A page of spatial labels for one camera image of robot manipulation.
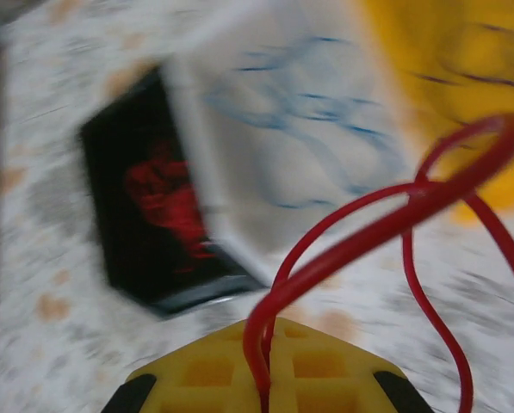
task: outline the orange spots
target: orange spots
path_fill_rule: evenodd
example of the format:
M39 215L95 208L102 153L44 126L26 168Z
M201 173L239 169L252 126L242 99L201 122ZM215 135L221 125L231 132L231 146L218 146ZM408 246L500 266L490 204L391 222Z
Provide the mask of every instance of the orange spots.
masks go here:
M21 157L21 156L25 155L25 153L26 153L26 148L25 148L24 144L17 144L13 148L11 148L8 152L8 154L11 157Z
M71 274L66 269L58 271L53 277L53 282L56 286L63 286L71 279Z
M152 59L140 59L125 69L111 73L105 82L105 94L109 98L116 98L125 93L138 79L157 65Z
M278 317L286 318L287 320L295 321L299 324L308 325L309 316L304 308L298 305L290 305L278 314Z
M123 49L137 49L142 43L144 43L144 39L146 35L143 33L132 33L127 35L122 41Z
M123 33L123 26L114 24L112 26L109 26L105 31L109 36L112 37L120 37Z
M96 383L102 384L108 381L108 375L103 370L96 371Z
M66 299L57 299L50 294L42 294L36 305L36 313L46 322L60 321L69 316L71 305Z
M50 23L54 25L64 23L82 4L83 0L58 0L50 7Z
M49 237L47 234L39 233L39 236L36 238L37 245L44 245L46 241L48 241Z
M356 321L341 311L327 311L316 320L316 329L346 342L351 342L357 335Z
M44 65L48 67L57 67L64 63L62 58L51 57L44 60Z
M322 290L338 290L343 285L343 279L340 275L332 275L319 283Z
M387 271L395 271L401 268L400 261L392 258L391 256L382 260L379 265L381 269L385 269Z
M31 352L31 360L32 361L40 361L44 357L44 350L41 346L34 348Z
M0 195L6 195L25 179L27 168L7 168L0 174Z

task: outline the yellow fabric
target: yellow fabric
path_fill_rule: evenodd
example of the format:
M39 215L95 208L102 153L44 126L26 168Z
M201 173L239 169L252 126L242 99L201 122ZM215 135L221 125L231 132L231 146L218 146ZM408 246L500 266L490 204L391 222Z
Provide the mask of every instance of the yellow fabric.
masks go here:
M242 349L245 322L180 348L134 372L157 383L140 413L260 413ZM278 318L270 353L269 413L396 413L373 376L404 374L347 342Z
M410 102L404 124L418 148L462 122L514 111L514 0L356 0ZM491 142L447 153L440 173L449 176ZM497 211L514 209L514 162L480 194ZM464 205L456 217L469 222Z

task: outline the red cable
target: red cable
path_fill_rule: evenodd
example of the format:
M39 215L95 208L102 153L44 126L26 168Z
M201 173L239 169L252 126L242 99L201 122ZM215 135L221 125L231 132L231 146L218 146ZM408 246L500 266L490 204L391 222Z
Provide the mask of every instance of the red cable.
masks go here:
M471 136L489 132L498 132L499 138L494 145L474 163L452 176L447 182L428 181L426 172L450 146ZM349 205L344 206L322 220L297 243L280 267L272 291L255 307L247 320L245 328L245 357L261 395L263 412L268 411L270 378L267 368L267 359L270 340L273 335L272 323L277 313L316 284L338 271L341 267L353 262L361 255L366 254L391 238L402 233L407 233L415 224L424 221L453 202L467 197L473 192L474 188L495 175L496 172L509 162L513 155L514 114L493 116L480 120L472 125L465 126L457 133L439 142L437 147L424 160L423 165L418 170L416 182L384 188L351 202ZM413 195L410 197L407 205L378 219L374 223L329 248L326 252L311 260L294 276L288 279L288 275L300 255L328 227L356 209L400 193ZM485 225L496 242L500 245L500 248L503 247L502 252L504 252L505 258L510 263L511 268L514 269L514 241L511 235L509 235L489 207L475 194L469 195L467 201L480 215L480 218L486 221ZM410 242L412 240L411 237L406 237L405 244L408 244L408 239ZM408 259L407 257L409 257L410 260L412 259L412 249L407 249L406 247L406 260ZM405 262L405 268L406 271L408 271L407 278L411 284L412 292L416 295L416 299L424 311L426 309L425 313L427 317L429 317L435 328L437 328L445 341L447 341L450 351L452 351L458 363L462 385L460 413L468 413L472 407L473 383L465 355L462 353L461 348L451 333L448 331L448 334L446 334L444 329L448 329L442 323L442 320L440 320L440 323L438 322L439 317L430 306L424 294L423 296L419 294L420 285L418 284L417 277L414 276L415 271L412 273L412 264L406 264ZM267 332L265 340L263 340L265 330ZM468 376L466 376L465 367L467 367Z

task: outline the blue drawing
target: blue drawing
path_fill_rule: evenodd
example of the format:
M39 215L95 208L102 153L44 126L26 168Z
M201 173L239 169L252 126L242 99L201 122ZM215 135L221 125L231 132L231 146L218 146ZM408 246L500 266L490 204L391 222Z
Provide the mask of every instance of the blue drawing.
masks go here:
M269 130L268 138L258 143L254 166L260 193L270 204L290 209L339 207L338 197L285 195L275 171L285 171L285 159L295 149L308 154L300 162L318 165L320 173L349 198L392 183L403 170L383 107L368 98L373 85L353 43L311 37L290 47L246 52L241 59L241 65L227 72L204 98L225 116ZM360 171L363 147L374 159L365 174Z

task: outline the white patterned surface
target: white patterned surface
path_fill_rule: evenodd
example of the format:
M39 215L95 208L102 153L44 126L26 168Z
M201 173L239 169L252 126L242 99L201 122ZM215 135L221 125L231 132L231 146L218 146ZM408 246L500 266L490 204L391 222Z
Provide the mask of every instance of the white patterned surface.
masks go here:
M136 367L247 316L258 297L161 322L103 282L77 126L219 0L59 0L8 29L0 138L0 413L99 412ZM507 219L514 232L514 217ZM486 234L434 219L417 267L467 351L476 413L514 411L514 279ZM287 317L375 351L455 412L446 348L412 301L399 243Z

